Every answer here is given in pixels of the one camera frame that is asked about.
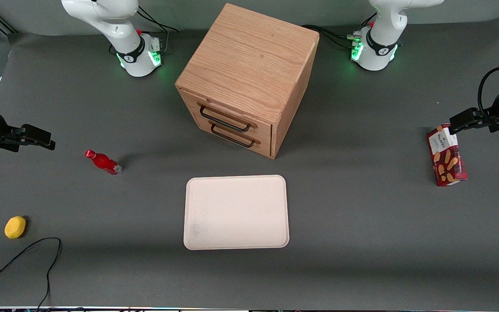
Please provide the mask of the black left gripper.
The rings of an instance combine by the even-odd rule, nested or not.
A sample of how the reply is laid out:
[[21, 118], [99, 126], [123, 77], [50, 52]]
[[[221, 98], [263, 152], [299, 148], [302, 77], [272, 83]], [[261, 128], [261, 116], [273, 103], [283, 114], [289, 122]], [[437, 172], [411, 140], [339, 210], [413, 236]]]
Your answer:
[[478, 108], [469, 108], [466, 112], [454, 115], [449, 119], [449, 131], [468, 130], [470, 128], [475, 128], [475, 126], [478, 125], [478, 122], [489, 122], [489, 120], [489, 131], [499, 131], [499, 95], [495, 97], [493, 105], [485, 110], [485, 112], [488, 114], [489, 119], [487, 119]]

